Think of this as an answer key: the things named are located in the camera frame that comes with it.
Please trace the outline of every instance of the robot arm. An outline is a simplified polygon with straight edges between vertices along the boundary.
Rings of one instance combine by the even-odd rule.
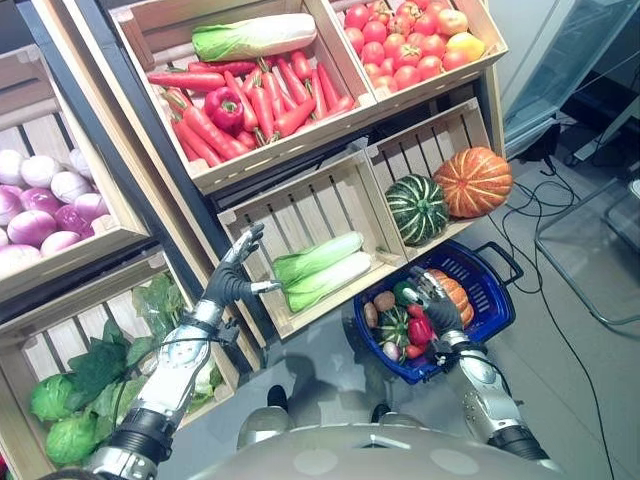
[[[439,342],[438,363],[462,401],[466,423],[483,443],[560,471],[540,447],[520,411],[505,390],[500,373],[486,357],[486,348],[464,333],[458,309],[438,281],[427,271],[411,270],[413,289],[404,293],[423,306]]]

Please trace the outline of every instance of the vegetable in basket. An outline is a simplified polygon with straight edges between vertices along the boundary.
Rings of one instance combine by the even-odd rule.
[[[304,48],[317,35],[306,13],[270,15],[227,25],[197,27],[191,41],[200,60],[249,60]]]

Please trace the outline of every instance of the wooden crate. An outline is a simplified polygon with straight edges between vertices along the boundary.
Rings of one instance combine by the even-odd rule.
[[[214,168],[209,168],[204,160],[189,163],[170,127],[166,102],[160,101],[157,87],[149,84],[145,72],[164,70],[169,63],[183,67],[195,60],[190,43],[191,30],[198,25],[297,12],[310,13],[316,21],[318,37],[306,48],[311,63],[322,61],[338,92],[341,95],[348,93],[356,99],[357,108],[316,128],[292,135]],[[373,112],[366,108],[368,105],[375,105],[375,99],[326,10],[317,0],[148,0],[112,10],[111,15],[176,151],[193,181],[204,193],[240,181],[339,138],[347,130],[375,121]],[[196,105],[202,104],[202,97],[193,97],[193,100]]]
[[[33,387],[67,371],[67,361],[86,352],[88,337],[101,337],[108,318],[115,319],[129,339],[149,335],[144,320],[136,317],[131,290],[168,270],[164,254],[158,252],[0,326],[0,451],[18,480],[55,470],[44,453],[46,430],[29,412]],[[224,350],[212,344],[212,355],[225,383],[216,388],[211,402],[185,417],[181,427],[237,389],[238,371]]]
[[[456,152],[470,147],[491,148],[477,99],[473,98],[407,130],[366,148],[382,192],[410,173],[431,178]],[[473,219],[449,222],[446,230],[422,247],[404,247],[412,260],[461,232]]]
[[[0,149],[49,155],[68,163],[80,148],[110,215],[94,221],[95,236],[10,275],[0,273],[0,302],[109,255],[147,236],[102,159],[51,80],[35,46],[0,55]]]
[[[282,338],[350,299],[406,263],[402,242],[364,152],[233,207],[219,215],[235,240],[254,222],[265,224],[260,250],[245,262],[253,281],[274,278],[272,262],[355,230],[364,236],[371,269],[316,305],[292,313],[281,291],[262,300]]]
[[[387,0],[387,4],[390,5],[394,11],[403,2],[404,0]],[[448,3],[453,8],[467,15],[469,31],[486,44],[487,49],[484,55],[475,62],[471,62],[461,68],[420,82],[413,87],[406,88],[397,93],[391,93],[387,88],[376,89],[373,87],[373,83],[369,80],[362,62],[353,47],[351,47],[344,32],[345,10],[359,2],[356,0],[319,0],[319,3],[327,10],[336,30],[340,32],[340,38],[344,42],[345,48],[351,54],[354,63],[358,65],[358,73],[368,88],[374,92],[376,100],[379,102],[378,106],[382,108],[383,111],[393,109],[402,110],[468,83],[482,75],[488,67],[493,65],[508,51],[507,44],[500,35],[498,28],[489,14],[489,9],[483,1],[449,0]]]

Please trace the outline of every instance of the electrical cable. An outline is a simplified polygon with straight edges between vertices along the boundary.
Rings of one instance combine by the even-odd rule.
[[[600,436],[602,437],[602,444],[604,447],[604,453],[607,459],[607,466],[609,468],[609,473],[611,475],[611,479],[615,480],[615,475],[613,472],[613,465],[611,462],[611,455],[609,452],[609,445],[607,443],[607,438],[605,435],[605,431],[604,431],[604,423],[602,420],[602,412],[600,409],[600,402],[598,400],[598,395],[595,389],[595,385],[593,384],[593,380],[591,378],[591,375],[589,374],[589,371],[587,370],[585,364],[583,363],[582,359],[580,358],[580,356],[578,355],[577,351],[575,350],[575,348],[573,347],[573,345],[571,344],[571,342],[569,341],[569,339],[567,338],[566,334],[563,332],[562,328],[560,327],[560,325],[558,324],[558,321],[556,320],[551,307],[549,305],[549,301],[546,297],[546,294],[544,292],[544,278],[542,276],[542,272],[540,271],[539,268],[539,257],[538,257],[538,248],[537,246],[534,246],[534,258],[533,260],[522,251],[522,249],[520,249],[517,245],[515,245],[513,243],[513,241],[511,240],[510,236],[509,236],[509,232],[506,229],[506,224],[505,224],[505,219],[509,216],[509,215],[514,215],[514,214],[520,214],[526,217],[534,217],[536,218],[536,226],[535,226],[535,231],[537,233],[539,227],[540,227],[540,222],[542,220],[542,218],[544,216],[555,216],[555,215],[559,215],[560,213],[566,211],[566,209],[571,208],[571,206],[573,205],[573,200],[574,199],[579,199],[579,197],[575,194],[575,192],[573,191],[573,189],[571,188],[571,186],[566,182],[566,180],[564,178],[562,178],[560,175],[558,175],[557,172],[553,172],[552,176],[557,176],[563,183],[558,183],[558,182],[554,182],[551,180],[546,180],[544,182],[541,182],[540,184],[538,184],[533,190],[529,189],[528,187],[520,187],[523,190],[523,193],[527,194],[526,192],[528,191],[529,194],[529,201],[527,203],[525,203],[524,205],[518,207],[518,208],[513,208],[511,207],[511,210],[509,212],[507,212],[507,214],[503,217],[502,219],[502,227],[503,230],[500,229],[500,227],[497,225],[497,223],[495,222],[495,220],[490,216],[487,215],[489,217],[489,220],[491,221],[491,223],[493,224],[493,226],[496,228],[496,230],[498,231],[498,233],[507,241],[507,243],[509,243],[510,248],[512,249],[512,253],[514,253],[515,251],[517,251],[518,253],[520,253],[520,255],[523,256],[523,258],[525,258],[527,260],[527,262],[529,264],[531,264],[531,266],[533,267],[534,271],[536,272],[536,278],[538,281],[538,287],[533,290],[533,291],[525,291],[524,289],[520,288],[517,284],[515,284],[514,282],[514,286],[520,290],[521,292],[528,294],[528,295],[532,295],[532,294],[540,294],[540,297],[542,298],[542,301],[545,305],[545,308],[547,310],[547,313],[549,314],[549,317],[551,318],[551,321],[553,323],[554,328],[556,329],[556,331],[558,332],[558,334],[560,335],[560,338],[563,340],[563,342],[566,344],[566,346],[569,348],[571,354],[573,355],[573,357],[576,359],[576,362],[578,363],[578,365],[580,366],[580,369],[582,370],[582,372],[584,373],[587,382],[589,384],[589,388],[591,389],[591,393],[593,395],[593,400],[594,400],[594,404],[596,407],[596,416],[597,416],[597,420],[598,420],[598,426],[600,429]],[[565,190],[570,191],[570,193],[572,194],[572,198],[571,198],[571,202],[566,205],[565,207],[562,208],[562,210],[555,212],[553,214],[549,214],[549,213],[543,213],[543,206],[544,205],[553,205],[553,206],[557,206],[556,204],[551,204],[550,202],[545,202],[542,201],[539,197],[538,197],[538,190],[544,186],[547,185],[549,183],[554,183],[556,184],[556,186],[563,188]],[[522,212],[521,210],[528,207],[531,203],[535,202],[536,205],[538,206],[538,211],[539,211],[539,215],[532,215],[526,212]]]

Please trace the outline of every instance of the pumpkin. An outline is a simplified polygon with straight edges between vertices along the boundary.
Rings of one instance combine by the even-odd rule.
[[[449,213],[474,218],[502,205],[513,177],[507,161],[485,147],[456,153],[436,171],[433,179],[444,189]]]
[[[467,328],[474,316],[473,307],[471,306],[471,303],[469,303],[467,292],[464,291],[462,285],[446,273],[433,268],[430,268],[428,272],[433,275],[438,282],[440,282],[440,285],[442,285],[444,291],[447,292],[451,301],[456,304],[456,307],[460,312],[460,316],[462,317],[462,326]]]
[[[419,247],[441,233],[449,213],[442,188],[421,175],[407,175],[391,185],[385,193],[402,241]]]

